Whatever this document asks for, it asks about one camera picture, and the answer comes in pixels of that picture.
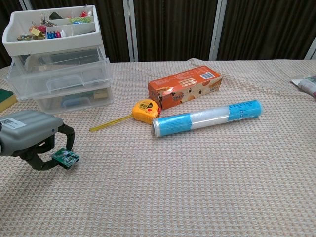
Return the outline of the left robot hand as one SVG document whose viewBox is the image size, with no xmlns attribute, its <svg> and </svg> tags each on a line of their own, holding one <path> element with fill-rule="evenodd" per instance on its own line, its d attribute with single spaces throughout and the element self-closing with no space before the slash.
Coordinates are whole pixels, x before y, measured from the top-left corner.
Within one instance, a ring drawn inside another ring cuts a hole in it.
<svg viewBox="0 0 316 237">
<path fill-rule="evenodd" d="M 55 134 L 67 137 L 66 147 L 51 155 L 51 160 L 42 161 L 39 154 L 55 146 Z M 23 110 L 0 118 L 0 155 L 20 157 L 34 170 L 47 171 L 56 166 L 70 169 L 79 161 L 72 151 L 75 131 L 59 117 L 35 110 Z"/>
</svg>

